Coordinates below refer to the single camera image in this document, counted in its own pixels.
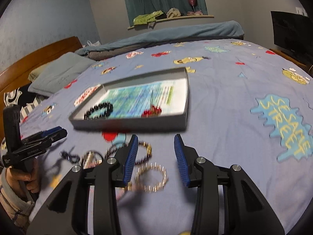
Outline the left hand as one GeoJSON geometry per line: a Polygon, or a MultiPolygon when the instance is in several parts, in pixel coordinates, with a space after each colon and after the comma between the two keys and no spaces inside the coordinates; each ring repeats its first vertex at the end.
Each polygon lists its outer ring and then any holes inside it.
{"type": "Polygon", "coordinates": [[[6,170],[6,181],[19,198],[26,198],[26,193],[20,185],[20,181],[26,181],[26,188],[28,191],[36,194],[40,192],[40,181],[38,174],[38,161],[33,160],[32,171],[30,173],[14,169],[12,167],[6,170]]]}

